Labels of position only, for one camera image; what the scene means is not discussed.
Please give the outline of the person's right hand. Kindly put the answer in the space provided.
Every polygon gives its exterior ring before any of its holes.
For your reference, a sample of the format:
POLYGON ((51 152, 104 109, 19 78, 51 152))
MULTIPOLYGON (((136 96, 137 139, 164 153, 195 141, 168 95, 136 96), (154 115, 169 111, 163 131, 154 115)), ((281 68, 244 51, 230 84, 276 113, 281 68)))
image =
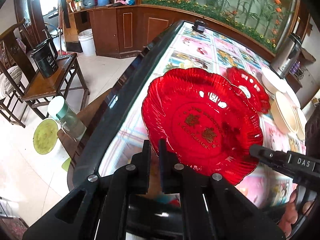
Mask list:
POLYGON ((295 200, 296 200, 296 190, 294 190, 289 198, 289 201, 285 207, 285 213, 283 214, 278 226, 284 232, 286 239, 290 239, 292 235, 292 226, 298 220, 298 211, 296 210, 295 200))

